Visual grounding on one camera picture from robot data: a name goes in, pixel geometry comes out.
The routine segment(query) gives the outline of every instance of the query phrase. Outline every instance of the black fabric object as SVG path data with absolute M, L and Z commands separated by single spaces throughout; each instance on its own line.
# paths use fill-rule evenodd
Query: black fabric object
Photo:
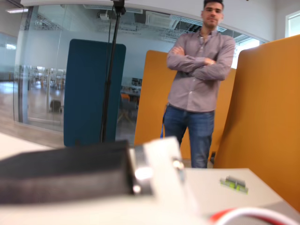
M 61 102 L 59 100 L 52 100 L 50 103 L 50 109 L 53 113 L 59 113 L 61 108 Z
M 0 161 L 0 204 L 132 195 L 128 142 L 22 153 Z

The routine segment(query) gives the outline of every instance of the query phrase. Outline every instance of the black tripod stand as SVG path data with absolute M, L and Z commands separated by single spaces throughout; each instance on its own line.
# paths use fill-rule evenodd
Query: black tripod stand
M 112 51 L 111 58 L 109 63 L 109 71 L 107 81 L 105 83 L 105 95 L 104 95 L 104 103 L 103 103 L 103 112 L 102 112 L 102 121 L 101 121 L 101 130 L 100 130 L 100 142 L 105 142 L 106 139 L 106 124 L 107 124 L 107 112 L 108 112 L 108 101 L 109 101 L 109 91 L 112 80 L 112 72 L 113 72 L 113 59 L 114 52 L 116 48 L 116 41 L 118 35 L 118 28 L 120 23 L 121 15 L 126 13 L 126 9 L 124 8 L 124 0 L 113 0 L 114 8 L 117 14 L 116 25 L 114 28 L 114 34 L 112 39 Z

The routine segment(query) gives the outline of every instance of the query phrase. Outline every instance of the window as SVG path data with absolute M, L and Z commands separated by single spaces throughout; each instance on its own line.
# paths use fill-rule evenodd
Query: window
M 236 45 L 235 45 L 233 62 L 232 62 L 232 68 L 236 69 L 238 66 L 238 59 L 239 59 L 240 52 L 249 48 L 257 47 L 260 45 L 261 42 L 252 37 L 249 37 L 244 34 L 240 34 L 235 31 L 233 34 L 233 38 L 235 40 Z
M 285 37 L 300 34 L 300 11 L 286 17 Z

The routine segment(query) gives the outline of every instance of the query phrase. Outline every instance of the shirt sleeve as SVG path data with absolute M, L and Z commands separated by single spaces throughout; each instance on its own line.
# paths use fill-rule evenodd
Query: shirt sleeve
M 187 36 L 185 34 L 181 35 L 177 39 L 177 42 L 173 48 L 182 47 L 184 49 L 186 38 Z M 174 54 L 172 52 L 173 48 L 170 50 L 167 57 L 167 66 L 169 69 L 190 73 L 194 71 L 196 68 L 204 66 L 204 60 L 205 60 L 204 57 L 195 58 L 189 55 L 183 56 L 183 55 Z
M 218 54 L 217 62 L 215 64 L 197 68 L 194 71 L 190 72 L 189 75 L 194 76 L 200 80 L 225 80 L 231 70 L 234 49 L 234 39 L 227 39 Z

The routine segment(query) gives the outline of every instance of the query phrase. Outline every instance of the teal acoustic panel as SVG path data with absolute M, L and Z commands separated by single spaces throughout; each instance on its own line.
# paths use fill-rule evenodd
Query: teal acoustic panel
M 110 51 L 111 44 L 106 42 L 79 39 L 70 41 L 64 102 L 64 144 L 66 146 L 99 142 L 106 63 L 110 58 L 107 57 L 107 53 Z M 106 130 L 108 142 L 114 141 L 116 136 L 125 55 L 126 47 L 117 44 L 108 106 Z

